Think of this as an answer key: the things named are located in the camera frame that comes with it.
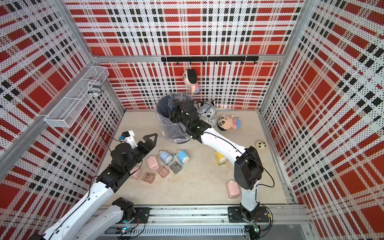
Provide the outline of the pink sharpener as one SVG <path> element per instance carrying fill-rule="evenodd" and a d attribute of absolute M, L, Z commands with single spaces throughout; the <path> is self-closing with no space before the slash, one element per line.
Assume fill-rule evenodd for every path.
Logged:
<path fill-rule="evenodd" d="M 141 174 L 141 169 L 139 167 L 134 167 L 131 171 L 130 171 L 130 177 L 137 180 L 139 178 Z"/>
<path fill-rule="evenodd" d="M 226 185 L 226 188 L 227 188 L 227 195 L 229 199 L 235 199 L 241 195 L 241 190 L 239 188 L 239 185 L 234 180 L 229 180 Z"/>
<path fill-rule="evenodd" d="M 151 171 L 157 171 L 160 168 L 160 165 L 156 156 L 148 157 L 147 163 Z"/>

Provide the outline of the grey bin with plastic liner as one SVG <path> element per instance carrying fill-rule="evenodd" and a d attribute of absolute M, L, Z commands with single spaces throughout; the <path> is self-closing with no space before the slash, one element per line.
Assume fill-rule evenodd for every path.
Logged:
<path fill-rule="evenodd" d="M 191 96 L 184 93 L 171 93 L 162 97 L 156 105 L 156 115 L 160 125 L 160 131 L 166 140 L 174 144 L 185 144 L 192 139 L 186 133 L 186 128 L 181 123 L 173 123 L 170 119 L 176 109 L 176 103 L 194 103 Z"/>

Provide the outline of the translucent pink sharpener tray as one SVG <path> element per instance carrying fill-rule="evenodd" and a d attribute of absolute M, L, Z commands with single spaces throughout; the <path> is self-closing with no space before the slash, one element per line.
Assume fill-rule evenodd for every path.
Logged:
<path fill-rule="evenodd" d="M 156 175 L 154 173 L 145 172 L 142 181 L 152 184 L 155 181 Z"/>

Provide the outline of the translucent grey sharpener tray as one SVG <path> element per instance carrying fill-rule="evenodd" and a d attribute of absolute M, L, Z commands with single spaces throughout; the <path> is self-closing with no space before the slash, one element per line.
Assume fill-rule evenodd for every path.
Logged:
<path fill-rule="evenodd" d="M 176 161 L 170 164 L 169 167 L 175 175 L 177 175 L 182 170 L 182 166 Z"/>

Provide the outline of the blue sharpener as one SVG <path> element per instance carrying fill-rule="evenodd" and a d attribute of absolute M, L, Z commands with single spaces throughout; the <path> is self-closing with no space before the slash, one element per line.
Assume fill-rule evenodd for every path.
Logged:
<path fill-rule="evenodd" d="M 159 151 L 159 155 L 166 166 L 169 166 L 174 160 L 174 156 L 165 150 Z"/>
<path fill-rule="evenodd" d="M 190 156 L 187 154 L 185 150 L 178 151 L 177 154 L 175 155 L 175 158 L 181 165 L 184 165 L 190 161 Z"/>

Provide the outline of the yellow pencil sharpener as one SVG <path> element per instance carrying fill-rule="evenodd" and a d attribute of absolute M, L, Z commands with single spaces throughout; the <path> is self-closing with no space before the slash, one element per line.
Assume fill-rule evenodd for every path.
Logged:
<path fill-rule="evenodd" d="M 222 155 L 220 152 L 215 152 L 215 159 L 219 166 L 225 164 L 227 162 L 227 158 Z"/>

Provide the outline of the blue sharpener front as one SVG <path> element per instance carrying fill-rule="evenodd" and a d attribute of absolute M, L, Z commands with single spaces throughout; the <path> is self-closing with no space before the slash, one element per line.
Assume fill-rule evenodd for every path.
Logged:
<path fill-rule="evenodd" d="M 174 160 L 174 156 L 165 150 L 159 151 L 159 155 L 166 166 L 169 166 Z"/>

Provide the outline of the husky plush toy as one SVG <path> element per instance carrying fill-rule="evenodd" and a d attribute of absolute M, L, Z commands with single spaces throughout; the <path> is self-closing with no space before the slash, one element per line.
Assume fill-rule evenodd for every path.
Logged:
<path fill-rule="evenodd" d="M 217 123 L 217 110 L 215 107 L 215 101 L 211 101 L 208 103 L 198 103 L 198 115 L 200 120 L 206 122 L 214 128 L 215 124 Z"/>

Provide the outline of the hanging cartoon boy doll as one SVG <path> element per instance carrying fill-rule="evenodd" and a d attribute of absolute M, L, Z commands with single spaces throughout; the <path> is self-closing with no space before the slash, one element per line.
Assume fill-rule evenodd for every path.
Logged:
<path fill-rule="evenodd" d="M 193 94 L 198 94 L 200 92 L 200 84 L 198 83 L 198 76 L 195 70 L 185 70 L 183 73 L 183 81 Z"/>

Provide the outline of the lying cartoon boy doll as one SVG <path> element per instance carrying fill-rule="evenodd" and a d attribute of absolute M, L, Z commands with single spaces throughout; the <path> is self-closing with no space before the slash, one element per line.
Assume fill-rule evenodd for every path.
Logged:
<path fill-rule="evenodd" d="M 240 118 L 227 115 L 221 115 L 218 118 L 217 126 L 221 131 L 228 131 L 230 129 L 240 129 L 242 127 L 242 121 Z"/>

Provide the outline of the black white can in basket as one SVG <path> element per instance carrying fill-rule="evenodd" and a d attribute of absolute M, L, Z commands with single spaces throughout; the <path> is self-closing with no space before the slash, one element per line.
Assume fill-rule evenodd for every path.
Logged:
<path fill-rule="evenodd" d="M 98 97 L 102 93 L 102 82 L 93 77 L 88 81 L 88 95 L 91 97 Z"/>

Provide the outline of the green circuit board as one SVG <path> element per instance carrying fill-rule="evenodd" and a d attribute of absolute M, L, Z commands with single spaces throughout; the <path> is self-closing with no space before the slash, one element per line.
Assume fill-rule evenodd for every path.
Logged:
<path fill-rule="evenodd" d="M 259 240 L 261 236 L 261 231 L 259 226 L 245 226 L 245 239 L 246 240 Z"/>
<path fill-rule="evenodd" d="M 132 233 L 132 231 L 134 230 L 134 228 L 131 228 L 131 227 L 117 227 L 115 229 L 115 234 L 116 235 L 130 235 Z"/>

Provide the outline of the right green circuit board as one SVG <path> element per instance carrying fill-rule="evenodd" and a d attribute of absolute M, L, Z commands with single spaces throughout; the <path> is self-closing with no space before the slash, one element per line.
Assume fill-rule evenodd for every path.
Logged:
<path fill-rule="evenodd" d="M 259 226 L 245 226 L 245 239 L 246 240 L 259 240 L 261 236 L 261 231 Z"/>

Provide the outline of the black wall hook rail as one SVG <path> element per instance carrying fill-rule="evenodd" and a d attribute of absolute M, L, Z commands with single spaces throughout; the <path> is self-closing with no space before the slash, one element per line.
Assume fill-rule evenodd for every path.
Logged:
<path fill-rule="evenodd" d="M 204 57 L 161 57 L 163 63 L 194 63 L 194 62 L 257 62 L 259 56 L 204 56 Z"/>

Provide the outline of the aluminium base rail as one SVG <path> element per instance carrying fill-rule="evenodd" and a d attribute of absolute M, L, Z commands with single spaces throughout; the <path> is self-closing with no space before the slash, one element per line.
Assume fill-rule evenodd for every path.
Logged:
<path fill-rule="evenodd" d="M 107 209 L 99 208 L 88 223 Z M 255 222 L 241 218 L 240 208 L 235 205 L 136 206 L 134 210 L 136 218 L 115 223 L 98 237 L 125 240 L 149 236 L 244 236 L 245 226 L 251 225 L 259 226 L 261 240 L 283 236 L 284 229 L 288 230 L 290 238 L 297 230 L 299 239 L 315 239 L 310 215 L 303 205 L 266 205 Z M 117 227 L 131 227 L 134 230 L 130 235 L 116 235 Z"/>

